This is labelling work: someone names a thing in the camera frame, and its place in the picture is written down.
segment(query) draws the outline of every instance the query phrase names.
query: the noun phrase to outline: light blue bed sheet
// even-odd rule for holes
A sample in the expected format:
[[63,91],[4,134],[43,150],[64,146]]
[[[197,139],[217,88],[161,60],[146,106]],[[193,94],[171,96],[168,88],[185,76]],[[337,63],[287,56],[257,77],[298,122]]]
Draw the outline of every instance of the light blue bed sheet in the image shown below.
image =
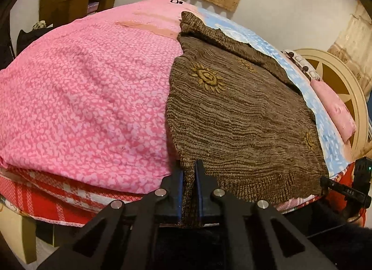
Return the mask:
[[329,176],[332,178],[343,171],[349,163],[343,155],[344,144],[342,139],[338,135],[336,127],[332,120],[330,120],[318,96],[309,83],[300,75],[301,73],[293,69],[289,62],[283,58],[271,44],[263,40],[253,31],[205,9],[199,8],[198,11],[203,16],[204,23],[208,27],[221,29],[227,36],[240,42],[249,43],[253,48],[263,54],[271,56],[280,64],[287,72],[288,78],[300,89],[306,101],[306,105],[315,114],[319,140]]

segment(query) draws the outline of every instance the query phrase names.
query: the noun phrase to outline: brown knit sweater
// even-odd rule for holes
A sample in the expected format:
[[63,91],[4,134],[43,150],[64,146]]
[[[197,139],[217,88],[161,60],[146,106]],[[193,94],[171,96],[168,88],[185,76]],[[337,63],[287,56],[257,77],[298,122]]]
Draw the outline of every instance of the brown knit sweater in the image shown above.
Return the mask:
[[247,201],[319,194],[328,171],[315,116],[284,69],[192,13],[180,26],[183,55],[172,65],[166,115],[185,171],[184,221],[193,217],[196,159]]

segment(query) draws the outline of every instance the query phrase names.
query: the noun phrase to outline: red fabric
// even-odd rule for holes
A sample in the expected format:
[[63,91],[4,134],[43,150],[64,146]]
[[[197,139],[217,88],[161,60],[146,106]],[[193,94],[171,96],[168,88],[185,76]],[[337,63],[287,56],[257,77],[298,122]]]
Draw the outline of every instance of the red fabric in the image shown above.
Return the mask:
[[111,201],[129,203],[143,196],[37,171],[12,170],[12,177],[0,175],[1,194],[31,217],[60,225],[83,226]]
[[[346,174],[341,178],[339,182],[340,184],[343,184],[348,187],[352,187],[353,185],[352,173],[354,170],[354,166],[355,166],[355,163],[352,163],[349,165]],[[330,190],[326,199],[329,201],[332,208],[338,212],[341,212],[346,207],[345,196],[343,196],[342,194],[334,190]],[[361,217],[363,218],[363,227],[364,227],[365,222],[366,222],[366,209],[361,209],[359,213]]]

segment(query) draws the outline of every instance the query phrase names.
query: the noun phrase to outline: cable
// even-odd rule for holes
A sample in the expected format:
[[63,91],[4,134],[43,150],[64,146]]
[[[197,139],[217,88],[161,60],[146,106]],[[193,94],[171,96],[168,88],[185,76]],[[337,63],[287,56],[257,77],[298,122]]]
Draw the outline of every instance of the cable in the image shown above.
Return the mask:
[[[363,206],[362,209],[365,209],[365,208],[366,208],[366,201],[367,201],[367,199],[364,200],[364,206]],[[326,232],[328,232],[328,231],[332,231],[332,230],[335,230],[335,229],[341,228],[341,227],[345,226],[346,224],[352,224],[352,223],[355,223],[357,220],[359,220],[359,219],[361,218],[361,216],[362,216],[362,215],[359,214],[359,216],[358,216],[356,219],[352,220],[351,222],[346,222],[346,223],[344,223],[344,224],[342,224],[342,225],[338,225],[338,226],[335,226],[335,227],[332,227],[332,228],[329,228],[329,229],[326,229],[326,230],[323,230],[323,231],[320,231],[320,232],[314,233],[314,234],[308,236],[307,238],[310,239],[310,238],[315,237],[315,236],[317,236],[317,235],[319,235],[319,234],[323,234],[323,233],[326,233]]]

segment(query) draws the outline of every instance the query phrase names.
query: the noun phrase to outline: patterned pillowcase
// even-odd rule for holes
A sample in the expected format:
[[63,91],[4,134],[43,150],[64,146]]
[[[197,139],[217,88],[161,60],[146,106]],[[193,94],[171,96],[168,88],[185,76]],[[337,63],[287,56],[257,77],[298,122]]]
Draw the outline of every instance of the patterned pillowcase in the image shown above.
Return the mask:
[[287,56],[304,73],[309,81],[321,80],[314,67],[300,54],[297,54],[292,50],[284,50],[283,54]]
[[323,80],[310,82],[314,92],[319,97],[325,110],[331,117],[344,143],[356,132],[356,125],[346,105],[341,98]]

